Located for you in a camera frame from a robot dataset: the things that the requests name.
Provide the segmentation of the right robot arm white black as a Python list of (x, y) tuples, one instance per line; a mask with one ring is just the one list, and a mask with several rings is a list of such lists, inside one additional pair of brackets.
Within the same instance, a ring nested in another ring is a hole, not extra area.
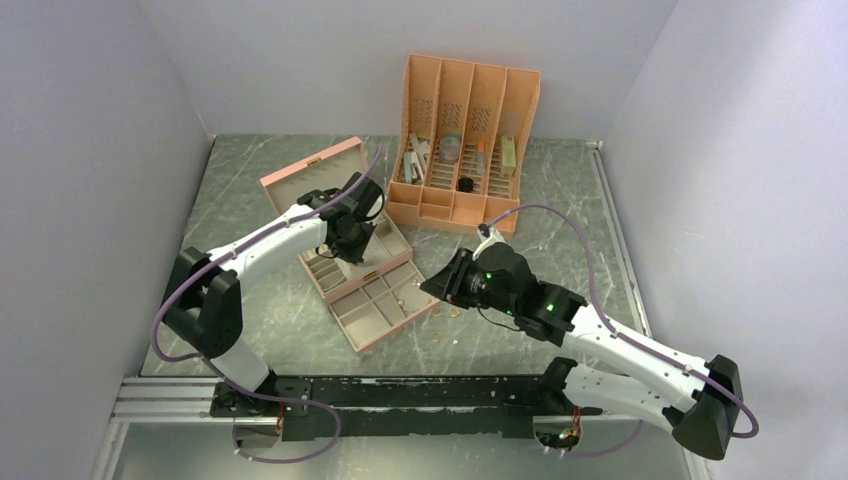
[(550, 413), (571, 406), (615, 411), (671, 433), (685, 449), (722, 460), (741, 408), (736, 362), (688, 355), (614, 321), (602, 321), (582, 296), (539, 280), (527, 260), (496, 242), (474, 255), (460, 248), (438, 273), (424, 280), (425, 293), (460, 309), (494, 309), (513, 318), (527, 336), (587, 353), (616, 369), (556, 367), (539, 391)]

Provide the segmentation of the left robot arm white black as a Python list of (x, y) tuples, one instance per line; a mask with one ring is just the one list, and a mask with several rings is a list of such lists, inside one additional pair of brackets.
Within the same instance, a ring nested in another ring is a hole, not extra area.
[(277, 400), (277, 375), (243, 337), (242, 298), (258, 281), (309, 250), (363, 262), (385, 194), (354, 173), (342, 188), (312, 190), (257, 231), (208, 252), (184, 249), (175, 259), (154, 325), (166, 325), (236, 383), (235, 406), (261, 416)]

